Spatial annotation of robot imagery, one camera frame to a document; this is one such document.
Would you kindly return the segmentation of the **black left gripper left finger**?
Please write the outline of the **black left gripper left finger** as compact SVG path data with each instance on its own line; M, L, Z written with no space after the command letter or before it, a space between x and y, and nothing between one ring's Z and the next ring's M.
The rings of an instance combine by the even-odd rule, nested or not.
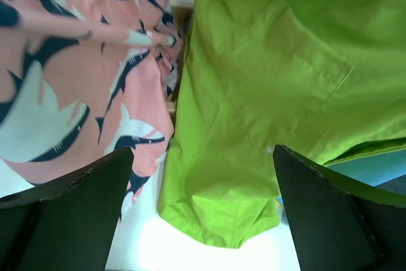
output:
M104 270L132 164L119 149L1 198L1 270Z

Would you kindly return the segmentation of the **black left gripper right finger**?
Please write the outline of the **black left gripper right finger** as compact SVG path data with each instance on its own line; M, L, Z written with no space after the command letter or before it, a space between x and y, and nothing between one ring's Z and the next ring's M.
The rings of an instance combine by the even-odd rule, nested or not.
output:
M405 196L273 151L301 270L405 270Z

